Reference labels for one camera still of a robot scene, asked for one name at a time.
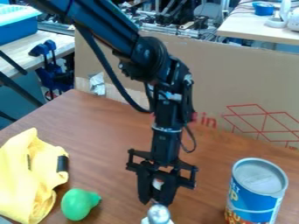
black tag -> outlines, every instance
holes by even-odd
[[[57,172],[67,172],[68,171],[68,157],[59,156],[57,163]]]
[[[27,164],[28,164],[28,170],[31,170],[31,161],[30,156],[27,154]]]

green toy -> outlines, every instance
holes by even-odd
[[[67,219],[80,221],[87,217],[90,210],[97,206],[100,200],[101,196],[96,192],[71,189],[61,200],[61,210]]]

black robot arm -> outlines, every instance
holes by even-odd
[[[192,106],[193,80],[189,68],[170,56],[159,39],[140,36],[137,27],[108,0],[29,2],[40,10],[72,19],[122,96],[135,109],[149,112],[128,95],[94,38],[112,49],[120,59],[119,68],[126,76],[144,83],[151,112],[156,117],[152,125],[151,151],[130,150],[127,163],[127,169],[137,174],[141,202],[147,203],[152,198],[169,205],[180,186],[193,188],[198,168],[178,158],[180,147],[185,149],[182,144],[183,128],[187,128],[196,115]],[[144,161],[136,164],[134,157],[144,158]],[[160,171],[161,166],[173,169],[168,173]],[[181,177],[181,170],[190,171],[191,176]],[[157,180],[163,182],[161,187],[153,185]]]

cardboard box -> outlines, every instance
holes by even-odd
[[[203,125],[299,148],[297,55],[154,32],[142,35],[161,39],[169,52],[191,69],[195,81],[194,107]],[[138,102],[147,105],[142,83],[124,77],[117,68],[119,60],[106,47],[102,49],[124,87]],[[77,33],[77,87],[87,90],[87,75],[102,70],[100,62]],[[122,101],[109,78],[107,83],[108,97]]]

wooden table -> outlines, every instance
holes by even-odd
[[[238,39],[253,39],[287,45],[299,45],[299,32],[291,31],[288,28],[266,26],[265,22],[270,17],[254,15],[252,3],[243,2],[247,2],[247,0],[240,1],[241,5],[237,6],[232,11],[232,15],[218,28],[218,35]]]
[[[32,57],[28,52],[36,45],[44,44],[46,40],[51,39],[57,45],[57,59],[67,56],[74,52],[74,37],[61,35],[54,32],[38,31],[26,38],[21,38],[7,45],[0,46],[0,50],[15,60],[23,69],[30,71],[36,70],[44,65],[44,57]],[[0,58],[0,71],[8,77],[19,74],[18,70]]]
[[[96,191],[102,202],[82,222],[139,223],[149,205],[139,202],[136,175],[126,171],[128,149],[148,151],[152,138],[149,115],[129,105],[71,90],[0,132],[0,144],[31,127],[38,136],[70,154],[70,180],[59,186],[58,200],[42,223],[72,223],[59,209],[70,187]],[[245,157],[268,159],[289,176],[289,189],[276,224],[295,224],[299,218],[299,153],[231,133],[193,126],[198,149],[181,158],[197,165],[198,187],[180,188],[170,206],[177,224],[224,224],[224,207],[235,161]]]

